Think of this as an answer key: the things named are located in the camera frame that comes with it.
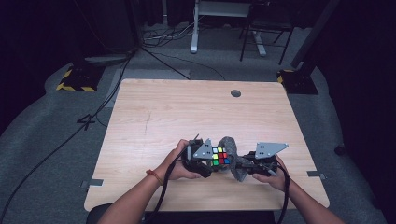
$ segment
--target black chair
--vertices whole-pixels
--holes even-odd
[[[264,46],[283,47],[284,49],[279,61],[279,64],[282,64],[283,57],[285,56],[286,49],[288,48],[290,38],[294,30],[294,11],[295,8],[285,1],[254,1],[249,8],[247,23],[243,27],[242,32],[239,36],[239,38],[241,38],[242,34],[245,32],[244,45],[242,47],[241,58],[239,59],[239,61],[242,62],[242,59],[244,57],[245,46],[248,39],[248,32],[255,31],[278,34],[277,38],[273,43],[262,44]],[[282,36],[284,32],[289,32],[286,44],[277,45],[276,41]]]

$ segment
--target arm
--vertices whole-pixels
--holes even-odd
[[[169,164],[172,163],[175,157],[188,143],[189,142],[186,140],[180,140],[177,147],[173,149],[161,165],[154,170],[161,180],[164,180],[165,172]],[[187,171],[180,161],[178,161],[169,179],[175,180],[181,177],[194,179],[200,177],[200,175]],[[149,200],[159,186],[160,182],[155,176],[147,175],[138,184],[117,199],[106,210],[99,220],[99,223],[140,223]]]
[[[282,167],[285,167],[283,161],[277,158]],[[262,183],[269,183],[273,188],[284,191],[285,189],[285,176],[279,169],[277,170],[277,176],[265,176],[254,174],[254,178],[261,181]],[[307,194],[297,183],[292,179],[290,180],[289,186],[289,197],[294,205],[297,207],[301,215],[303,216],[306,223],[315,224],[337,224],[345,223],[341,218],[336,216],[329,209],[324,207],[321,203],[317,202],[309,194]]]

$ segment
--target hand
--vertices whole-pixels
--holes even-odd
[[[285,169],[287,172],[288,170],[286,169],[285,164],[283,161],[276,155],[277,161],[280,163],[280,165]],[[262,183],[268,183],[271,185],[271,187],[275,189],[279,189],[282,191],[285,191],[285,174],[281,169],[276,170],[277,176],[266,176],[266,175],[259,175],[259,174],[254,174],[252,177],[259,180]]]
[[[173,149],[165,158],[165,160],[163,160],[163,162],[161,163],[160,166],[157,167],[157,169],[155,169],[155,172],[161,176],[162,178],[164,178],[165,176],[165,172],[168,169],[169,165],[172,163],[172,161],[177,157],[178,154],[180,154],[180,152],[183,150],[184,147],[186,147],[189,144],[189,141],[181,139],[178,144],[177,147],[175,149]],[[176,179],[180,179],[180,178],[188,178],[188,179],[195,179],[195,178],[199,178],[201,177],[200,174],[197,173],[193,173],[190,172],[188,170],[186,170],[186,168],[184,168],[183,164],[181,163],[181,161],[177,161],[175,164],[175,168],[173,169],[171,175],[169,176],[170,180],[176,180]]]

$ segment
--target gray cloth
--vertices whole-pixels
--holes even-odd
[[[233,138],[225,136],[219,141],[219,147],[225,147],[227,150],[227,157],[230,160],[230,170],[233,177],[239,182],[243,182],[248,172],[243,169],[236,169],[237,163],[251,164],[251,161],[239,157],[237,154],[236,143]]]

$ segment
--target chair leg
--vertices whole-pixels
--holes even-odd
[[[249,28],[250,28],[250,26],[247,27],[246,32],[245,32],[244,45],[242,47],[241,58],[239,59],[240,62],[242,62],[242,59],[244,58],[245,45],[247,44]]]
[[[290,29],[289,36],[288,36],[288,40],[286,41],[285,48],[283,49],[282,56],[280,57],[279,65],[281,65],[281,64],[282,64],[283,57],[285,56],[286,49],[288,48],[288,45],[289,45],[289,41],[290,41],[291,35],[293,34],[293,30],[294,30],[293,28],[291,28],[291,29]]]
[[[242,37],[242,34],[244,33],[244,31],[245,31],[245,26],[244,27],[242,27],[242,31],[241,31],[241,34],[239,34],[239,38],[238,39],[241,39],[241,37]]]
[[[274,40],[274,44],[276,43],[276,41],[283,35],[283,31],[279,33],[279,35],[276,37],[276,39]]]

